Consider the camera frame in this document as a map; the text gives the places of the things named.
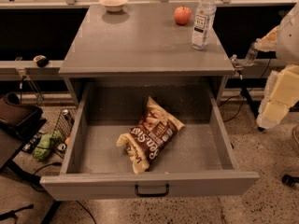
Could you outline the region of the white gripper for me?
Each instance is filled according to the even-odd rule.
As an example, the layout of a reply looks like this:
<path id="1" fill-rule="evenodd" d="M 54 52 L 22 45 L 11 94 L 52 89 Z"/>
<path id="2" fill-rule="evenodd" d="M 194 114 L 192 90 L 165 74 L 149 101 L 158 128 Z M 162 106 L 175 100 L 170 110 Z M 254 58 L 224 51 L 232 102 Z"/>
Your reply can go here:
<path id="1" fill-rule="evenodd" d="M 258 126 L 270 129 L 278 125 L 298 101 L 299 66 L 287 65 L 280 72 L 272 71 L 266 81 L 258 109 Z"/>

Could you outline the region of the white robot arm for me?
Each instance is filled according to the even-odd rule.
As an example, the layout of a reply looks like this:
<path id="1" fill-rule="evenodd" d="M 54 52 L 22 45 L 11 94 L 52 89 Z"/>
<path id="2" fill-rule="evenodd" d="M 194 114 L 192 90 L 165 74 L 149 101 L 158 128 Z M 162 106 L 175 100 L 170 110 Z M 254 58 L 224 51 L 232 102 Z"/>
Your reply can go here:
<path id="1" fill-rule="evenodd" d="M 299 4 L 282 19 L 280 25 L 259 39 L 258 51 L 274 51 L 286 64 L 280 72 L 272 71 L 266 81 L 256 122 L 263 129 L 280 124 L 291 107 L 299 101 Z"/>

